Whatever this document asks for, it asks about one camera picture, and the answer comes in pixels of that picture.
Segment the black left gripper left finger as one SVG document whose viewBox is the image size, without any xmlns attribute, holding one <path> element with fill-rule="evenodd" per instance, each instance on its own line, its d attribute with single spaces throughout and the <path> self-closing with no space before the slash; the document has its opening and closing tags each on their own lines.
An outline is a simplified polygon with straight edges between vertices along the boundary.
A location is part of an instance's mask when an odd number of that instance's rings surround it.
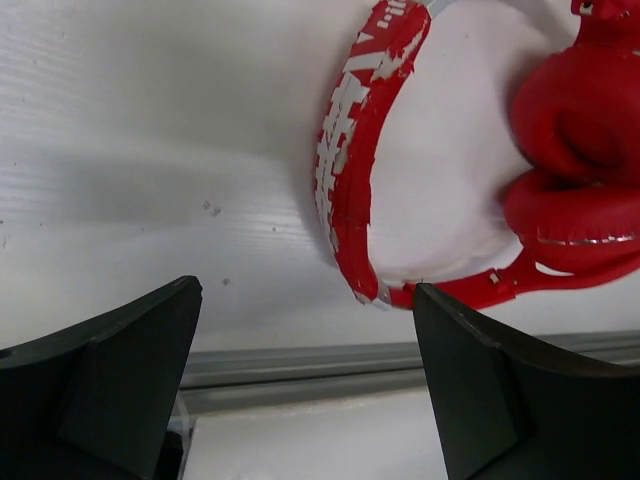
<svg viewBox="0 0 640 480">
<path fill-rule="evenodd" d="M 153 478 L 201 304 L 183 276 L 2 349 L 2 478 Z"/>
</svg>

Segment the red over-ear headphones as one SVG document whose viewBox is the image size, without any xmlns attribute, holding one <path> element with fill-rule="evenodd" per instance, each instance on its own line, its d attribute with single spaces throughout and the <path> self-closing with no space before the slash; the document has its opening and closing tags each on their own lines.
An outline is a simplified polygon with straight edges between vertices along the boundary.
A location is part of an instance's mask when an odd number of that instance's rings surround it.
<svg viewBox="0 0 640 480">
<path fill-rule="evenodd" d="M 321 228 L 356 299 L 411 309 L 416 286 L 386 284 L 368 254 L 370 178 L 383 124 L 442 1 L 380 1 L 342 67 L 318 133 Z M 574 1 L 571 46 L 521 83 L 509 109 L 530 169 L 503 212 L 521 252 L 506 268 L 441 284 L 484 309 L 546 290 L 586 289 L 639 267 L 639 5 Z"/>
</svg>

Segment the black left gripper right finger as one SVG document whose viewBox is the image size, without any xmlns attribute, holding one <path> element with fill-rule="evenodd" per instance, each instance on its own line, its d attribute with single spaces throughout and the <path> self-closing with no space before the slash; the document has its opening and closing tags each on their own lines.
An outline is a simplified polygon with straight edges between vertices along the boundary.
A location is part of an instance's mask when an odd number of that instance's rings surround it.
<svg viewBox="0 0 640 480">
<path fill-rule="evenodd" d="M 639 370 L 559 348 L 428 285 L 414 324 L 451 479 L 635 479 Z"/>
</svg>

